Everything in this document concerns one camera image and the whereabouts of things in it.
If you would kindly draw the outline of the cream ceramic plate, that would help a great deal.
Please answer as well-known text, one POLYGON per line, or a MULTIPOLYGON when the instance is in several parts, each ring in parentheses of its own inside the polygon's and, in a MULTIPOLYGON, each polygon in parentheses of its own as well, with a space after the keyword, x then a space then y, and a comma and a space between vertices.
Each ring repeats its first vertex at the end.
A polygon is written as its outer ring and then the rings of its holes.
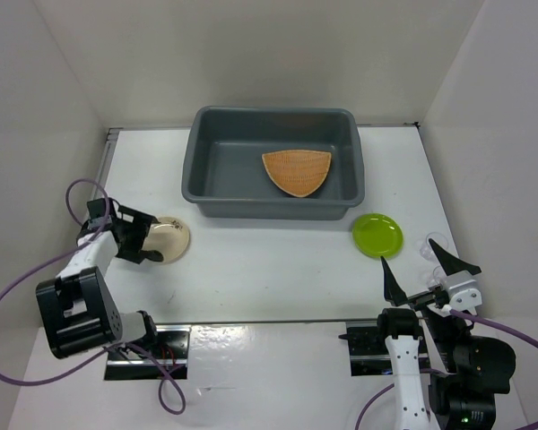
POLYGON ((159 217, 159 223, 152 225, 143 241, 142 250, 156 250, 163 254, 164 262, 172 263, 183 256, 190 243, 187 224, 175 217, 159 217))

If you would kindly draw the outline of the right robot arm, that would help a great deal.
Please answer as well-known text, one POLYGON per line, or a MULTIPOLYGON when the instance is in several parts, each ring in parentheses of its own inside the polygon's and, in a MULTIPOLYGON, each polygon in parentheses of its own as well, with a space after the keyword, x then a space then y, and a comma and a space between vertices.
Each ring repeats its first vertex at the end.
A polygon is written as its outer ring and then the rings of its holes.
POLYGON ((472 334, 482 304, 477 265, 429 246, 445 273, 437 285, 407 296, 386 262, 375 342, 388 352, 397 429, 490 429, 498 394, 510 391, 515 351, 504 341, 472 334))

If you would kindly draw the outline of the orange woven triangular basket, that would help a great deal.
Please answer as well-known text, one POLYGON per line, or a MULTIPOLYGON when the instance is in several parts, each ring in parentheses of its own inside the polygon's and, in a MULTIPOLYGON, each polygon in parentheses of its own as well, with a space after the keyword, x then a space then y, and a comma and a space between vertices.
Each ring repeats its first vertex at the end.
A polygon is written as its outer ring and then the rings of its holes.
POLYGON ((305 198, 326 181, 332 153, 321 150, 279 150, 262 155, 265 173, 286 194, 305 198))

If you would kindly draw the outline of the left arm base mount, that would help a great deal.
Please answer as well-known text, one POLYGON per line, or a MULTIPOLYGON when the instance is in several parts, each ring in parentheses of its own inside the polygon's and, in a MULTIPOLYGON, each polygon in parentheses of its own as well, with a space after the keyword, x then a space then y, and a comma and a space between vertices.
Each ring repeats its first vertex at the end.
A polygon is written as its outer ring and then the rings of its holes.
MULTIPOLYGON (((158 324, 157 343, 143 346, 176 380, 186 380, 191 327, 189 325, 158 324)), ((104 380, 150 381, 163 377, 158 367, 146 356, 122 347, 108 353, 104 380)))

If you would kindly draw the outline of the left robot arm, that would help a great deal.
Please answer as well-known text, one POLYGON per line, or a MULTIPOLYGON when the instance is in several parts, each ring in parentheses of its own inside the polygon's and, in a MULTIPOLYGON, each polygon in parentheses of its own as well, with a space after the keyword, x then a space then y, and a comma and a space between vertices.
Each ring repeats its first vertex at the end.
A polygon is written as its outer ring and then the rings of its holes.
POLYGON ((152 357, 161 346, 155 322, 142 310, 119 312, 105 275, 115 259, 135 264, 163 261, 161 252, 143 249, 158 219, 102 199, 88 202, 87 207, 89 218, 76 239, 78 250, 55 278, 36 287, 50 350, 62 359, 124 343, 137 356, 152 357))

